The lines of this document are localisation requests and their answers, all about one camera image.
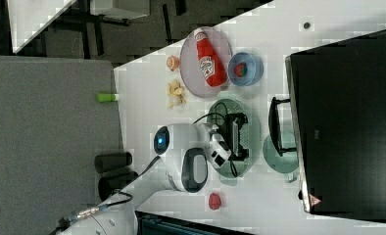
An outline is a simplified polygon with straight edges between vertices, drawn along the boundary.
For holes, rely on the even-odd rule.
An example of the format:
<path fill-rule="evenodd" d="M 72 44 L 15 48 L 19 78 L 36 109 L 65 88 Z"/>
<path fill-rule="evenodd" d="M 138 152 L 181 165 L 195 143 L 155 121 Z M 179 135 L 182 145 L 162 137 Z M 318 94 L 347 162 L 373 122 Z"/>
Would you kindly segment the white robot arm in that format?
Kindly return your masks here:
<path fill-rule="evenodd" d="M 243 113 L 212 116 L 221 122 L 161 127 L 153 140 L 156 157 L 140 175 L 100 205 L 62 218 L 50 235 L 136 235 L 135 211 L 153 194 L 199 192 L 206 185 L 209 165 L 237 177 L 234 162 L 249 156 L 240 145 L 240 129 L 248 119 Z"/>

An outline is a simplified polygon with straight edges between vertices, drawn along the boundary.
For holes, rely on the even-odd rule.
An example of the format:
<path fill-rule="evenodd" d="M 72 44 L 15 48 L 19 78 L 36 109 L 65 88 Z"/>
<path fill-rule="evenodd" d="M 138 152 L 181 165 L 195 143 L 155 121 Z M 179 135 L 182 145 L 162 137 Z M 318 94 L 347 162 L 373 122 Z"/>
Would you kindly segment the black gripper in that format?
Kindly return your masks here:
<path fill-rule="evenodd" d="M 220 127 L 220 133 L 235 161 L 245 161 L 249 157 L 249 150 L 240 144 L 240 130 L 247 123 L 248 119 L 244 113 L 227 114 Z"/>

